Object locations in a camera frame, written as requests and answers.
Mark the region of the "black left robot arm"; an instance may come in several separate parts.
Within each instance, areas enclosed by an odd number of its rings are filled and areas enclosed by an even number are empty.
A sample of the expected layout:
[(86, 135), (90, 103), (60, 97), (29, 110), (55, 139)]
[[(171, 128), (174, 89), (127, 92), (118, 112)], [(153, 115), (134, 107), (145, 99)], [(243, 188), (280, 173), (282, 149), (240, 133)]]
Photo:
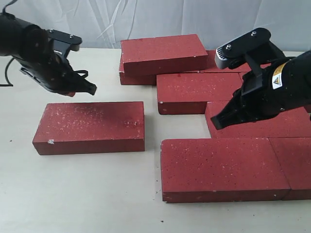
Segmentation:
[(87, 70), (73, 70), (67, 56), (78, 51), (82, 39), (57, 30), (45, 30), (10, 13), (0, 15), (0, 54), (11, 56), (20, 71), (49, 92), (73, 96), (94, 95), (97, 86), (86, 80)]

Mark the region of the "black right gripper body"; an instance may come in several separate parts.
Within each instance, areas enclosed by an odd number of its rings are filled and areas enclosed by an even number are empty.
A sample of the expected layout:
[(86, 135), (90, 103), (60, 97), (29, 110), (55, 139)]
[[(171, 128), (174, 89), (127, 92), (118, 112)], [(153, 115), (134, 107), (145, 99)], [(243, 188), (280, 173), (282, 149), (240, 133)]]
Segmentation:
[(260, 121), (311, 103), (311, 52), (279, 59), (263, 69), (262, 87), (252, 71), (243, 76), (243, 121)]

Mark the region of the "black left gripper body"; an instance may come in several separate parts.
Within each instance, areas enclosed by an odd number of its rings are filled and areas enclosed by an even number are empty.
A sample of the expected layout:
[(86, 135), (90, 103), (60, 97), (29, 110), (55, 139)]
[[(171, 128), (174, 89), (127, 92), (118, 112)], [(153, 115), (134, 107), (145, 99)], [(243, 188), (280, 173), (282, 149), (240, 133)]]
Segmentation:
[(65, 95), (75, 92), (76, 83), (82, 78), (72, 69), (68, 60), (57, 53), (44, 57), (40, 62), (19, 59), (20, 71), (49, 92)]

